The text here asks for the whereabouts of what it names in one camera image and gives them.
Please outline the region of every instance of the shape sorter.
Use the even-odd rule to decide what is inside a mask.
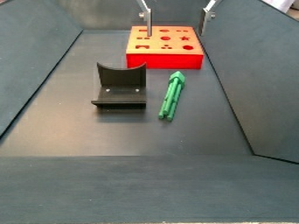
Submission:
[[[201,44],[189,26],[153,26],[146,37],[145,26],[133,26],[125,49],[126,67],[200,69]]]

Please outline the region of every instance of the green object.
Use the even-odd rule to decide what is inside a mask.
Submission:
[[[165,97],[162,99],[162,106],[158,112],[158,119],[164,119],[164,116],[166,116],[168,121],[173,119],[173,113],[180,98],[180,93],[184,88],[184,81],[185,78],[181,72],[177,71],[170,75],[168,82],[169,87],[166,89]]]

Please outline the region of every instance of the black plastic piece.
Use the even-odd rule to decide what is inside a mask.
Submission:
[[[114,69],[97,63],[100,90],[96,106],[145,106],[145,63],[134,68]]]

